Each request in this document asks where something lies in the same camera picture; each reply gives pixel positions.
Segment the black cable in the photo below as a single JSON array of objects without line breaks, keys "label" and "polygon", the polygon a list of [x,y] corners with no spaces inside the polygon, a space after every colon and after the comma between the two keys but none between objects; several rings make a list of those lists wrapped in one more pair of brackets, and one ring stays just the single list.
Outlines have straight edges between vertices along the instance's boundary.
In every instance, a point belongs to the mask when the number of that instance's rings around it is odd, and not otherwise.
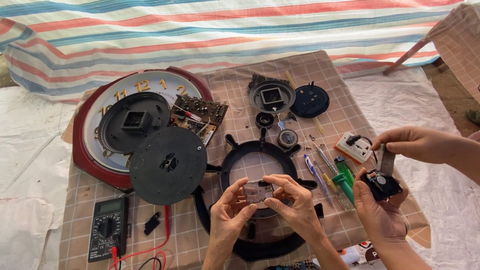
[{"label": "black cable", "polygon": [[[362,135],[360,135],[360,138],[364,138],[365,140],[367,140],[368,143],[370,144],[370,146],[373,145],[372,141],[369,138],[367,138],[365,136],[362,136]],[[375,155],[375,152],[373,152],[373,151],[372,151],[372,153],[373,153],[373,157],[375,158],[375,163],[378,163],[377,155]]]},{"label": "black cable", "polygon": [[157,261],[158,261],[158,270],[161,270],[161,269],[162,269],[162,262],[160,261],[160,259],[157,258],[157,257],[151,257],[150,259],[146,260],[146,261],[140,266],[140,268],[139,268],[138,270],[142,270],[143,266],[144,266],[145,264],[147,264],[147,262],[149,262],[149,261],[151,261],[151,260],[157,260]]}]

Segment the white power strip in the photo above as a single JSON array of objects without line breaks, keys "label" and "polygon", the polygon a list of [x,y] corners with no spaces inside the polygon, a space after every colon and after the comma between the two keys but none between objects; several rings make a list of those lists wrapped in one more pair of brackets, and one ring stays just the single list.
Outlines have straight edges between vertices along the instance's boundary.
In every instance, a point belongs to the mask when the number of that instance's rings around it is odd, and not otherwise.
[{"label": "white power strip", "polygon": [[368,160],[370,155],[372,155],[372,151],[370,150],[370,144],[363,139],[356,141],[352,146],[349,146],[346,143],[346,140],[350,138],[350,136],[354,136],[350,132],[346,132],[340,138],[340,140],[336,143],[334,148],[343,153],[344,155],[351,158],[357,164],[362,164]]}]

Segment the digital multimeter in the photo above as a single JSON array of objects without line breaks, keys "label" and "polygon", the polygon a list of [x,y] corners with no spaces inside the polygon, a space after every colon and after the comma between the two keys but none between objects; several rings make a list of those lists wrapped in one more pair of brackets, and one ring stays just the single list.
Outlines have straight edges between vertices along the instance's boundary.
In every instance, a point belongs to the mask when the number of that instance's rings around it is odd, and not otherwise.
[{"label": "digital multimeter", "polygon": [[127,197],[95,203],[88,262],[111,259],[114,246],[118,249],[118,255],[126,253],[127,222]]}]

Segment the red and blue striped tarp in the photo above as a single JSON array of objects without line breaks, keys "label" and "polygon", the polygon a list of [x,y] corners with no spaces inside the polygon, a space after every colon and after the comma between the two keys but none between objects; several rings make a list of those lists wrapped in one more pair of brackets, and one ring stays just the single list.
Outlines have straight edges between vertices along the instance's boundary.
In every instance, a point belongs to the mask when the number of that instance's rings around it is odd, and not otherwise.
[{"label": "red and blue striped tarp", "polygon": [[[3,0],[12,79],[52,100],[145,69],[201,72],[325,50],[395,61],[460,0]],[[432,44],[407,64],[437,57]]]}]

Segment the clock face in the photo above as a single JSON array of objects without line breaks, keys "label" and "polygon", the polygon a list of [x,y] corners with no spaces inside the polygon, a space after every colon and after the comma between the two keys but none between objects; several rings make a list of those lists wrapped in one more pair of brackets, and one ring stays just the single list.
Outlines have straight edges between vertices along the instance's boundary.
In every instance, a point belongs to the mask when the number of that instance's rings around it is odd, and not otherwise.
[{"label": "clock face", "polygon": [[177,94],[201,98],[198,89],[184,77],[166,71],[148,71],[126,77],[106,89],[92,104],[85,117],[84,142],[88,153],[103,166],[128,173],[130,154],[116,154],[103,149],[98,141],[98,125],[105,112],[120,99],[142,91],[163,95],[172,104]]}]

